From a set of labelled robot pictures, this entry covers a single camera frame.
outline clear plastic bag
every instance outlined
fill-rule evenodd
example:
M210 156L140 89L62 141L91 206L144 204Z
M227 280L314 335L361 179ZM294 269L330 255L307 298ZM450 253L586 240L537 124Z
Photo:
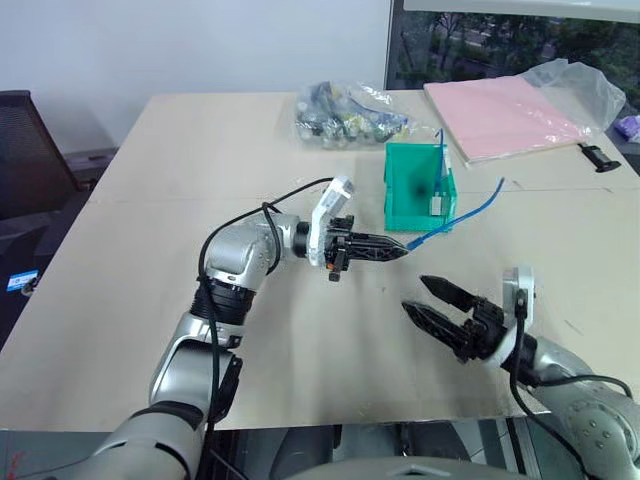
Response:
M469 163L587 141L626 101L601 71L564 59L516 76L430 83L425 91Z
M416 129L424 128L400 113L388 94L363 84L328 81L300 92L295 125L305 143L340 150L406 141Z

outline black office chair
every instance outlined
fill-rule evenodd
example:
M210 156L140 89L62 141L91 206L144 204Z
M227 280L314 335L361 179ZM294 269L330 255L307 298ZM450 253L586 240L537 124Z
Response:
M8 278L44 272L93 185L74 177L30 92L0 92L0 348L26 303Z

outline wire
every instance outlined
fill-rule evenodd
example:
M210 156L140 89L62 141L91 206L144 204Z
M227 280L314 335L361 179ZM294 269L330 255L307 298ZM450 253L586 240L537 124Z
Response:
M217 450L211 448L209 449L209 452L211 452L211 455L216 457L216 460L218 460L222 465L225 466L227 470L233 473L240 480L249 480L249 477L247 477L244 473L242 473L240 469L236 467L233 463L229 462L226 458L220 455L220 453L218 453Z
M271 229L271 233L274 235L274 239L276 243L277 261L274 261L274 264L270 267L270 269L274 269L275 267L278 266L278 262L280 261L280 258L279 258L281 254L279 250L280 244L279 244L279 237L277 235L277 231L275 230L275 225L273 225L273 228L272 228L273 219L271 219L271 216L269 215L266 209L269 208L276 213L281 213L280 210L278 210L275 207L277 203L280 203L286 200L287 198L290 198L293 195L296 195L302 192L303 190L311 188L315 185L319 185L321 183L331 182L332 180L333 180L333 177L319 178L318 180L314 180L313 182L307 183L301 187L296 188L295 190L289 193L286 193L285 195L282 195L281 197L276 198L272 202L269 202L269 203L264 202L260 207L254 208L253 210L243 213L242 215L238 215L237 217L232 218L228 222L223 223L207 236L204 243L202 244L202 247L200 248L200 254L198 255L198 283L200 284L200 287L205 292L205 295L204 295L206 298L205 301L208 303L210 311L215 312L216 306L213 303L213 298L211 295L211 286L209 285L209 281L206 275L206 256L207 256L207 250L209 249L209 245L211 245L211 241L213 240L213 238L218 233L220 233L221 230L227 228L228 226L233 225L234 223L244 218L247 218L251 215L254 215L256 213L263 212L265 214L265 218L267 219L267 223L269 223L269 220L271 220L271 223L269 224L269 228ZM208 458L208 454L213 451L213 425L215 422L214 407L215 407L215 399L217 397L215 393L217 392L218 386L220 384L220 351L218 346L218 330L216 327L215 319L210 320L209 329L211 330L211 356L212 356L212 362L213 362L213 372L211 375L211 398L209 400L209 415L207 417L207 431L205 432L204 441L203 441L203 452L205 452L205 454L202 455L202 458L200 459L198 474L196 476L198 480L204 480L206 478L207 476L206 471L209 469L209 466L211 464L211 459Z
M70 462L70 463L65 463L64 465L60 465L58 467L53 467L53 468L47 468L46 470L38 470L36 472L31 472L31 473L25 473L24 475L16 475L14 477L15 480L18 480L20 478L29 478L29 477L35 477L36 475L42 475L45 473L51 473L51 472L57 472L58 470L62 470L64 468L69 468L69 467L73 467L74 465L78 465L82 462L86 462L87 460L89 460L91 458L91 455L89 455L88 457L84 457L80 460L76 460L75 462Z
M571 445L558 431L556 431L550 425L547 425L545 422L540 420L536 416L533 411L524 403L524 400L520 396L520 392L518 391L518 373L520 370L520 361L522 359L522 344L524 342L524 320L525 318L521 315L516 315L516 344L513 350L513 367L511 368L511 372L509 375L509 389L511 390L511 394L513 395L514 400L518 404L518 406L522 409L522 411L531 419L532 422L537 424L540 428L542 428L545 432L551 435L554 439L556 439L567 451L576 459L578 464L580 465L580 469L582 473L586 475L588 478L595 478L590 476L587 473L587 470L582 462L582 457L578 453L578 451L573 448Z
M569 385L571 383L590 381L612 383L614 385L617 385L624 391L624 394L627 397L633 400L633 393L631 392L631 388L629 388L629 385L624 383L622 380L614 377L607 377L606 375L576 375L575 377L567 377L560 378L558 380L547 380L545 382L539 382L536 384L536 387L557 387L560 385Z
M454 225L457 225L458 223L466 220L467 218L473 217L474 215L477 215L478 213L482 212L485 208L487 208L489 205L491 205L493 203L493 201L498 196L498 193L500 193L500 190L502 190L502 185L503 184L504 184L504 177L502 177L500 179L500 181L498 182L498 186L496 188L496 191L493 192L493 195L491 195L486 202L484 202L482 205L480 205L475 210L471 210L470 212L465 213L464 215L456 218L455 220L451 220L450 222L439 226L435 230L431 230L430 232L428 232L428 233L416 238L415 240L411 240L409 243L407 243L407 250L409 250L409 251L415 250L420 245L422 245L424 243L424 241L427 240L428 238L431 238L434 235L437 235L437 234L442 233L442 232L444 232L446 230L449 230Z

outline white wall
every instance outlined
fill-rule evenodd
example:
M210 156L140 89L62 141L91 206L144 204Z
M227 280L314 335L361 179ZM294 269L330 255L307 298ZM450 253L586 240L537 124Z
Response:
M0 0L0 90L63 152L119 145L151 95L382 87L390 0Z

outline table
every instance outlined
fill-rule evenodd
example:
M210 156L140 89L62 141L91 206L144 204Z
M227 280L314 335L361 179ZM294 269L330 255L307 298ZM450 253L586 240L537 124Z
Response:
M420 92L394 95L438 125ZM301 145L294 100L150 101L0 353L0 427L112 430L146 406L150 376L192 300L201 242L259 201L348 174L355 229L383 233L383 152ZM418 282L428 272L499 302L502 271L519 264L536 272L532 333L640 394L640 365L628 362L640 334L640 179L606 137L594 143L623 166L596 174L576 147L563 147L466 169L452 148L458 212L507 178L490 210L396 262L354 262L337 284L302 260L279 268L254 301L237 351L240 388L220 427L518 414L506 373L458 364L400 301L452 313ZM282 208L308 217L318 198L312 189Z

